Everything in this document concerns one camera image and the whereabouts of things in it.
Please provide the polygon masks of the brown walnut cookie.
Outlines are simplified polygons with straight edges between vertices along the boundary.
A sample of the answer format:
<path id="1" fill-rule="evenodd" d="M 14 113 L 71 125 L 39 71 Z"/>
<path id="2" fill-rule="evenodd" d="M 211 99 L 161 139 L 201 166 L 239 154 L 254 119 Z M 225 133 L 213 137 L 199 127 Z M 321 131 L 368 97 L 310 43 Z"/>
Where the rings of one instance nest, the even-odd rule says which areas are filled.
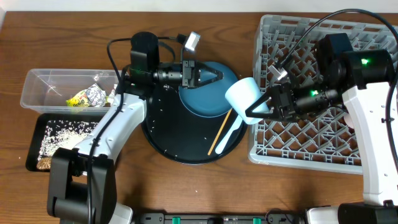
<path id="1" fill-rule="evenodd" d="M 36 168 L 38 170 L 50 170 L 51 162 L 52 162 L 51 157 L 41 158 L 41 160 L 37 163 Z"/>

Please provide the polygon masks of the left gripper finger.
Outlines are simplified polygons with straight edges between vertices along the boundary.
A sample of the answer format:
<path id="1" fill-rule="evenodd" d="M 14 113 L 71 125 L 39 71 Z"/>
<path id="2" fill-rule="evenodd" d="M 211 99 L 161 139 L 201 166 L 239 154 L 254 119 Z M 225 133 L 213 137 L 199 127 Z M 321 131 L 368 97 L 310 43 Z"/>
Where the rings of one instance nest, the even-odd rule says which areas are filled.
<path id="1" fill-rule="evenodd" d="M 212 84 L 223 79 L 223 75 L 216 75 L 215 77 L 200 77 L 196 85 L 197 88 Z"/>
<path id="2" fill-rule="evenodd" d="M 200 70 L 204 70 L 204 71 L 210 72 L 212 74 L 215 74 L 218 77 L 222 77 L 223 76 L 223 72 L 221 72 L 221 71 L 219 71 L 219 70 L 207 65 L 205 62 L 196 61 L 194 70 L 196 72 L 199 72 Z"/>

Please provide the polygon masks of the yellow foil snack wrapper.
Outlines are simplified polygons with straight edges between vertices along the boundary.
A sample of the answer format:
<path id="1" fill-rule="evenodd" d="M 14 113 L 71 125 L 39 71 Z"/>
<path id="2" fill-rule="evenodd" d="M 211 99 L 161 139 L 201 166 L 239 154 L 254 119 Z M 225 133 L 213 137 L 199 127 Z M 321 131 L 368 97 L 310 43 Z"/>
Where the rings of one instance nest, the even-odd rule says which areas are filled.
<path id="1" fill-rule="evenodd" d="M 103 107 L 106 100 L 106 92 L 95 83 L 68 99 L 66 105 L 69 107 Z"/>

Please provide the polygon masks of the white rice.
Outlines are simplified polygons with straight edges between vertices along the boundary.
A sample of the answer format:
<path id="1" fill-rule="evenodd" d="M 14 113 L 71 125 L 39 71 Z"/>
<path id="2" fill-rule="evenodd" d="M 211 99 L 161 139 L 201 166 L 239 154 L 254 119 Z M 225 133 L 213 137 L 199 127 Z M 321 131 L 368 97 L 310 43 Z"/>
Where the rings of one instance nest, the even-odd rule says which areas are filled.
<path id="1" fill-rule="evenodd" d="M 62 147 L 73 149 L 84 140 L 96 127 L 94 121 L 50 120 L 45 127 L 44 137 L 40 143 L 38 161 L 52 157 L 55 151 Z"/>

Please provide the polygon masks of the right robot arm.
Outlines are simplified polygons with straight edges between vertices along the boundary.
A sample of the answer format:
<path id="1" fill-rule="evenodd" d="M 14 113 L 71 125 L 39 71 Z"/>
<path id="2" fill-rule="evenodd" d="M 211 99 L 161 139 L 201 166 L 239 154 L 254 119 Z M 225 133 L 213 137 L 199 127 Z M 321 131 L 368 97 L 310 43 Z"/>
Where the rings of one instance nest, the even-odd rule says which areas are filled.
<path id="1" fill-rule="evenodd" d="M 386 50 L 355 51 L 345 33 L 328 34 L 315 46 L 319 84 L 270 88 L 245 114 L 273 121 L 296 121 L 343 105 L 352 122 L 363 169 L 363 201 L 306 211 L 306 223 L 396 223 L 397 135 L 394 66 Z"/>

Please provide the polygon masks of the pink plastic cup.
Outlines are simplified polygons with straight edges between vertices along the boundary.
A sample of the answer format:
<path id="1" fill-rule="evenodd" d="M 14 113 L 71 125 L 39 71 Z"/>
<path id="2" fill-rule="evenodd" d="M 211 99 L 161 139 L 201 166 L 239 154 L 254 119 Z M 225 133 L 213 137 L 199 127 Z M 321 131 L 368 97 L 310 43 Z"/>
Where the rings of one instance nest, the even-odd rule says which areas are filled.
<path id="1" fill-rule="evenodd" d="M 353 129 L 354 128 L 354 124 L 353 124 L 353 120 L 351 119 L 351 116 L 348 113 L 345 113 L 343 118 L 344 118 L 344 121 L 345 121 L 346 125 L 349 128 Z"/>

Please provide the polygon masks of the white tissue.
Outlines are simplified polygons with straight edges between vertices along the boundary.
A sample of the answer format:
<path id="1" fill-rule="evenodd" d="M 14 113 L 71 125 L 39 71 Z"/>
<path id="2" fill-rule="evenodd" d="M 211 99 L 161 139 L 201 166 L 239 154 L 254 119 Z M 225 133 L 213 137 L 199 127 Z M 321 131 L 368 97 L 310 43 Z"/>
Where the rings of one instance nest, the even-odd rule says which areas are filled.
<path id="1" fill-rule="evenodd" d="M 118 86 L 117 84 L 114 84 L 114 87 L 111 90 L 111 93 L 106 97 L 106 104 L 111 105 L 113 103 L 117 86 Z"/>

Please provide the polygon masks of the light blue plastic cup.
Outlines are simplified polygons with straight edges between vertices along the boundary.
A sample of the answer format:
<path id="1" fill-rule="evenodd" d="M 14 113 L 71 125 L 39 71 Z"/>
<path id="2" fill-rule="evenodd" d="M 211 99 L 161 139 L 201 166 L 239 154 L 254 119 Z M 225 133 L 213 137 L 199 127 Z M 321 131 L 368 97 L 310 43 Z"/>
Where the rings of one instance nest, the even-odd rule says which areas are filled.
<path id="1" fill-rule="evenodd" d="M 261 118 L 246 116 L 246 110 L 255 103 L 262 93 L 253 77 L 239 80 L 228 88 L 225 98 L 246 124 L 256 124 Z"/>

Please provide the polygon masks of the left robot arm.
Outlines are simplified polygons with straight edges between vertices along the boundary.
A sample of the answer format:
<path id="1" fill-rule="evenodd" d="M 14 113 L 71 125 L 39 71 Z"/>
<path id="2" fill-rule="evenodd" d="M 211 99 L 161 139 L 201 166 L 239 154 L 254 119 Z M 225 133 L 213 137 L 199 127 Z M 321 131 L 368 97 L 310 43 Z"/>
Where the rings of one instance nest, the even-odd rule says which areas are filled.
<path id="1" fill-rule="evenodd" d="M 132 208 L 117 201 L 116 160 L 147 114 L 156 85 L 194 89 L 223 79 L 223 72 L 197 60 L 160 62 L 161 37 L 138 32 L 130 64 L 116 70 L 113 104 L 94 130 L 73 149 L 52 156 L 47 213 L 69 223 L 131 223 Z"/>

